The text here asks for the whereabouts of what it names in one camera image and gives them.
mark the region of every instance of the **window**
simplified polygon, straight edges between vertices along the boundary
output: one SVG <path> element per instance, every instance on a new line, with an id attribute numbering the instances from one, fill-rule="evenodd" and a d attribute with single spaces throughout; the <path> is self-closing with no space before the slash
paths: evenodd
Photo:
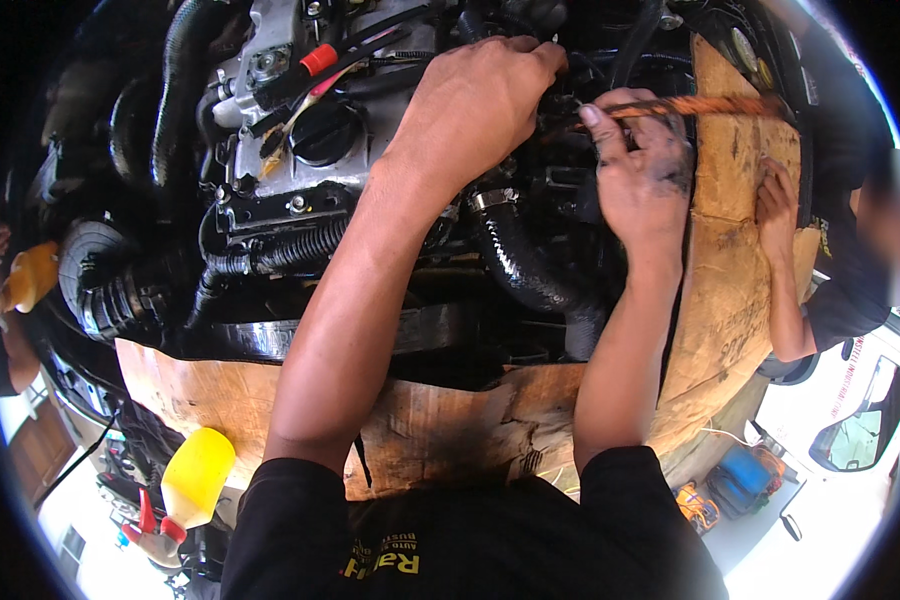
<path id="1" fill-rule="evenodd" d="M 879 410 L 853 414 L 820 431 L 810 450 L 825 457 L 837 471 L 858 471 L 872 467 L 876 462 L 880 420 Z"/>
<path id="2" fill-rule="evenodd" d="M 81 557 L 84 556 L 84 546 L 87 542 L 73 525 L 63 535 L 63 544 L 60 547 L 60 565 L 65 575 L 71 579 L 77 579 L 77 571 L 81 569 Z"/>
<path id="3" fill-rule="evenodd" d="M 824 428 L 810 456 L 829 471 L 864 471 L 876 464 L 900 423 L 900 368 L 883 357 L 857 412 Z"/>

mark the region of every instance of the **engine bay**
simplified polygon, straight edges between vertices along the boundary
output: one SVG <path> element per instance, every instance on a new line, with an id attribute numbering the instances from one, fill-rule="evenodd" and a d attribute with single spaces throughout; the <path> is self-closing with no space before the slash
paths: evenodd
<path id="1" fill-rule="evenodd" d="M 505 365 L 583 362 L 596 346 L 627 261 L 600 213 L 592 140 L 570 126 L 581 104 L 621 86 L 693 94 L 694 33 L 797 117 L 807 102 L 782 68 L 793 45 L 757 3 L 171 4 L 101 3 L 9 180 L 16 231 L 60 244 L 36 336 L 57 384 L 84 398 L 122 388 L 117 338 L 282 362 L 373 162 L 454 47 L 533 36 L 562 45 L 569 68 L 532 137 L 460 190 L 421 247 L 390 374 L 433 385 L 481 389 Z"/>

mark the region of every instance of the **white truck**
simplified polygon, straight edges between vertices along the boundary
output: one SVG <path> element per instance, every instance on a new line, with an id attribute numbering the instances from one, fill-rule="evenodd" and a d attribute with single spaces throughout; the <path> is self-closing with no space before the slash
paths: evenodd
<path id="1" fill-rule="evenodd" d="M 704 537 L 730 597 L 829 598 L 876 531 L 900 458 L 900 315 L 770 385 L 744 437 L 788 469 L 767 506 Z"/>

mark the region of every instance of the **fingernail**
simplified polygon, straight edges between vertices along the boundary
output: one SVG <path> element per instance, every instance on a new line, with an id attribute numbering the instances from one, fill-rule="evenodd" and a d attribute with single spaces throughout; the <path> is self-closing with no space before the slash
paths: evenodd
<path id="1" fill-rule="evenodd" d="M 579 108 L 579 120 L 588 127 L 597 125 L 600 123 L 600 108 L 593 104 L 584 104 Z"/>

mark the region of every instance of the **man's right hand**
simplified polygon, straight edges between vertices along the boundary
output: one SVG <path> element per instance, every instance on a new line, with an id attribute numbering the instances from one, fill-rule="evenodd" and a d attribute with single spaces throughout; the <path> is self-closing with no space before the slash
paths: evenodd
<path id="1" fill-rule="evenodd" d="M 763 184 L 756 191 L 756 225 L 760 230 L 760 246 L 770 266 L 793 265 L 794 233 L 797 231 L 797 193 L 787 168 L 765 157 L 767 167 Z"/>
<path id="2" fill-rule="evenodd" d="M 624 130 L 603 109 L 653 100 L 648 89 L 620 87 L 580 108 L 597 144 L 597 186 L 603 218 L 626 248 L 627 260 L 666 261 L 680 270 L 690 203 L 689 146 L 679 121 L 656 117 L 624 119 L 636 143 L 627 150 Z"/>

